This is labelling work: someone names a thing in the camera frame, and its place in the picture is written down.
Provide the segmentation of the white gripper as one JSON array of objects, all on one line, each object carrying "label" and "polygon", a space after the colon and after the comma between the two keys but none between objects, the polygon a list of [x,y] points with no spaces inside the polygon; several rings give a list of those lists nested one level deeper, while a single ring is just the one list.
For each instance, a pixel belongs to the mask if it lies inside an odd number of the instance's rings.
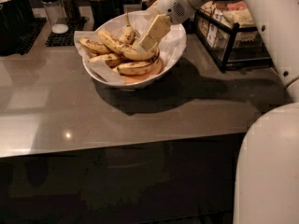
[{"label": "white gripper", "polygon": [[139,46],[149,51],[170,32],[171,25],[185,22],[205,1],[208,0],[157,0],[157,15],[141,36]]}]

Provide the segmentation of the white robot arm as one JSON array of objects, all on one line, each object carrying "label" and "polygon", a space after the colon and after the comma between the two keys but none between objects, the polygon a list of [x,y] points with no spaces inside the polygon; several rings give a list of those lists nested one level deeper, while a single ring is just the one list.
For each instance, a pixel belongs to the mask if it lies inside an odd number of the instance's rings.
[{"label": "white robot arm", "polygon": [[[157,0],[149,24],[163,14],[186,21],[212,0]],[[299,0],[244,0],[292,101],[260,116],[241,145],[233,224],[299,224]]]}]

